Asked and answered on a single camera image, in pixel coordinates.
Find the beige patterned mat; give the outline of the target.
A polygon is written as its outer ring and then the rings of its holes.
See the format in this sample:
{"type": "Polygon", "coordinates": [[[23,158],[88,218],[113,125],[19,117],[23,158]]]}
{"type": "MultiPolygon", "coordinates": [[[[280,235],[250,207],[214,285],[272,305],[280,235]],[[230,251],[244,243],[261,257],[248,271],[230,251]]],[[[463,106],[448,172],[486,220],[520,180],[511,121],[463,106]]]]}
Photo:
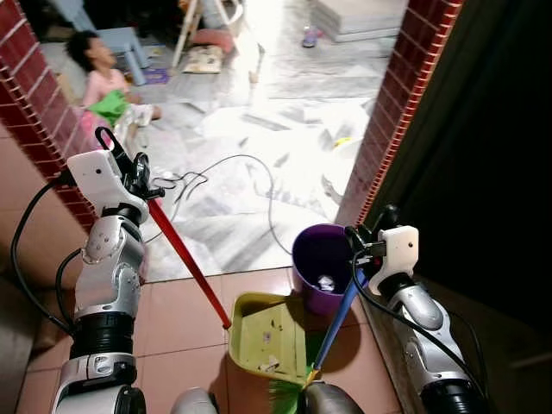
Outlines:
{"type": "Polygon", "coordinates": [[[185,53],[181,72],[189,74],[220,74],[225,52],[217,45],[197,45],[185,53]]]}

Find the grey robot leg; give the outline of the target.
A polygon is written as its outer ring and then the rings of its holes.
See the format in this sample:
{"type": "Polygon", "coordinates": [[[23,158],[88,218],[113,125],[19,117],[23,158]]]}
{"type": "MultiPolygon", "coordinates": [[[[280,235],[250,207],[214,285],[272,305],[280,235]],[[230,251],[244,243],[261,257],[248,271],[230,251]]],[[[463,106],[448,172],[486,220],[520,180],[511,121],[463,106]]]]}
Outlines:
{"type": "Polygon", "coordinates": [[[358,403],[341,387],[312,381],[299,392],[295,414],[364,414],[358,403]]]}
{"type": "Polygon", "coordinates": [[[220,411],[213,393],[193,387],[178,395],[170,414],[220,414],[220,411]]]}

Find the wooden chair frame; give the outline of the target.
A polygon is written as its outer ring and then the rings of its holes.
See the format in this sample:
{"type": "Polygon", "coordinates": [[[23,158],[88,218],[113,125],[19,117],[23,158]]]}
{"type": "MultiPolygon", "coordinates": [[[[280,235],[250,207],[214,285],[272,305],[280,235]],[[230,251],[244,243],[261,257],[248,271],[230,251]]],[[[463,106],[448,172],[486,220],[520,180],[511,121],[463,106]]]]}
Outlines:
{"type": "Polygon", "coordinates": [[[193,47],[191,36],[201,28],[227,28],[234,36],[234,50],[241,51],[249,31],[245,0],[178,0],[185,14],[173,45],[170,67],[178,71],[185,53],[193,47]]]}

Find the yellow dustpan with red handle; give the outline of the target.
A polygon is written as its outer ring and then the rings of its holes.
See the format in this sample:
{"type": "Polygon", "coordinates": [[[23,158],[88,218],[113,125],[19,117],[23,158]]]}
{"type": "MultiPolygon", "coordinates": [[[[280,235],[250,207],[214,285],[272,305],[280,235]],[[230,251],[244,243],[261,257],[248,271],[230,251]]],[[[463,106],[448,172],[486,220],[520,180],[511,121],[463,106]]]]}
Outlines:
{"type": "Polygon", "coordinates": [[[278,293],[242,292],[227,312],[160,201],[151,198],[148,209],[228,334],[232,361],[241,370],[291,384],[292,389],[304,389],[314,381],[318,372],[309,360],[306,331],[299,321],[303,300],[278,293]]]}

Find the grey folded mattress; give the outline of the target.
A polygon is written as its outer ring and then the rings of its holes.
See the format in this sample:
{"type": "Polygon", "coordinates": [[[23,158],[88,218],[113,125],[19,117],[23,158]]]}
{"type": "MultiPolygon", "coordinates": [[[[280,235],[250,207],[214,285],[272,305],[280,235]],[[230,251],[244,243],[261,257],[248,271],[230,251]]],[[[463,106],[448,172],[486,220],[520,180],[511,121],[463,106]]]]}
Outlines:
{"type": "Polygon", "coordinates": [[[328,39],[359,42],[398,34],[409,0],[310,0],[310,20],[328,39]]]}

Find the grey right robot leg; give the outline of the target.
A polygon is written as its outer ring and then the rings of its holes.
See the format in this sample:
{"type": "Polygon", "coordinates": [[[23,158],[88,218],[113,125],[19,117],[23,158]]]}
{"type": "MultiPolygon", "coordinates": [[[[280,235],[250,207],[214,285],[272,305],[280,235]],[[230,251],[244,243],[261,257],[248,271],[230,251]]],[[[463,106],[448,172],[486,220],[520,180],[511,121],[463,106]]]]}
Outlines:
{"type": "Polygon", "coordinates": [[[295,414],[364,414],[358,403],[341,387],[312,381],[299,392],[295,414]]]}

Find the child in pink shirt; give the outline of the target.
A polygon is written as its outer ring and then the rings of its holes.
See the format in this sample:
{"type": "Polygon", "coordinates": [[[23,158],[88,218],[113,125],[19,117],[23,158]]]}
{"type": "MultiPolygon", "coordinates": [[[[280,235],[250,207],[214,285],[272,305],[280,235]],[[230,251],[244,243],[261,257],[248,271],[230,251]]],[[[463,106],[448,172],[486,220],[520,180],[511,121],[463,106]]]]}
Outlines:
{"type": "Polygon", "coordinates": [[[87,109],[110,91],[121,90],[131,103],[125,115],[130,115],[139,126],[147,126],[150,122],[162,118],[161,107],[143,103],[141,98],[130,90],[125,75],[116,67],[114,53],[95,32],[76,32],[67,41],[66,52],[86,71],[85,95],[82,98],[84,108],[87,109]]]}

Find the blue plastic stool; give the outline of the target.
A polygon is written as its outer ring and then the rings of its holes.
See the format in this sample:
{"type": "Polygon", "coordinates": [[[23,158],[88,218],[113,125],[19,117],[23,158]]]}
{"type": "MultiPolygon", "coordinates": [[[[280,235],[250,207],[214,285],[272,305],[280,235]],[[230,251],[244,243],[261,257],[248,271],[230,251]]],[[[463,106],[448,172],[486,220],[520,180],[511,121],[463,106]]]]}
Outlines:
{"type": "Polygon", "coordinates": [[[123,62],[126,63],[130,74],[133,75],[135,85],[148,83],[143,70],[150,66],[150,60],[133,28],[107,28],[106,30],[94,30],[94,32],[111,52],[123,57],[123,62]]]}

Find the green cloth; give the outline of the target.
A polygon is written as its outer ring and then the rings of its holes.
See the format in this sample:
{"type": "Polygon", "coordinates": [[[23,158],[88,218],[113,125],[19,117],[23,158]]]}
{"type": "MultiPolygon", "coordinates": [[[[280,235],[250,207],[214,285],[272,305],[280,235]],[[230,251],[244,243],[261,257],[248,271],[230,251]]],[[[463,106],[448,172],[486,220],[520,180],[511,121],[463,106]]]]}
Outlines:
{"type": "Polygon", "coordinates": [[[131,106],[126,94],[121,90],[110,91],[87,109],[98,117],[103,118],[110,126],[118,124],[119,119],[127,113],[131,106]]]}

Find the pink cushion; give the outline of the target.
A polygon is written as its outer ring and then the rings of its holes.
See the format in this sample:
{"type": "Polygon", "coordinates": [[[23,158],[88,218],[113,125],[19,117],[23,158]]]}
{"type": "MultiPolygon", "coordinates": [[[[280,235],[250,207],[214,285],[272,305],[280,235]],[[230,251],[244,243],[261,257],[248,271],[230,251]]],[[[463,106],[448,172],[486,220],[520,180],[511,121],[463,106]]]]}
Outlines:
{"type": "Polygon", "coordinates": [[[234,36],[227,28],[201,28],[191,36],[193,45],[216,45],[226,53],[231,53],[234,48],[234,36]]]}

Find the purple plastic bucket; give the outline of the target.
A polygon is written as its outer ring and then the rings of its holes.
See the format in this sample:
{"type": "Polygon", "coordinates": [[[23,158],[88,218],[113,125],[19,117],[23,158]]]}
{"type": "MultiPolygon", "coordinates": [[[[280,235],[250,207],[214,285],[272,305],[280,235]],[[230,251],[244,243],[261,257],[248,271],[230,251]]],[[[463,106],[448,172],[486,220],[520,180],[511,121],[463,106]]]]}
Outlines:
{"type": "Polygon", "coordinates": [[[292,244],[293,291],[299,293],[311,314],[334,315],[351,276],[354,252],[348,248],[343,226],[317,224],[301,231],[292,244]],[[318,277],[335,280],[334,292],[321,292],[318,277]]]}

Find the grey left robot leg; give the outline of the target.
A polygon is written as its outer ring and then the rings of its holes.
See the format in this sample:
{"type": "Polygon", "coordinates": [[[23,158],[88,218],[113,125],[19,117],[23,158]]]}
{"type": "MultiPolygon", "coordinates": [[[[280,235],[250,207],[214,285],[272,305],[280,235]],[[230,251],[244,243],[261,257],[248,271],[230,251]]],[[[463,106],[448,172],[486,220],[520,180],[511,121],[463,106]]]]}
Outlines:
{"type": "Polygon", "coordinates": [[[178,395],[170,414],[220,414],[220,411],[213,393],[193,387],[178,395]]]}

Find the green broom with blue handle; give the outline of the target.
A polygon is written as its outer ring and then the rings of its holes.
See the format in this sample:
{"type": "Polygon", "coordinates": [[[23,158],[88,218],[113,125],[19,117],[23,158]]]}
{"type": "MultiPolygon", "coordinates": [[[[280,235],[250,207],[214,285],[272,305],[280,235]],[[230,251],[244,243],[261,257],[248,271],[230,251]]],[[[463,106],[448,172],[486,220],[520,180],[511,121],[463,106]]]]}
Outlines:
{"type": "Polygon", "coordinates": [[[292,350],[295,351],[295,362],[293,367],[304,369],[304,373],[295,376],[293,379],[272,379],[268,387],[269,403],[271,410],[269,414],[297,414],[300,406],[301,394],[311,384],[321,381],[321,372],[324,363],[334,347],[336,335],[339,334],[344,321],[354,307],[354,300],[362,291],[362,285],[366,280],[364,271],[358,266],[352,268],[352,275],[348,277],[348,286],[344,289],[342,300],[336,308],[334,315],[329,320],[326,331],[322,336],[317,332],[304,332],[293,340],[292,350]]]}

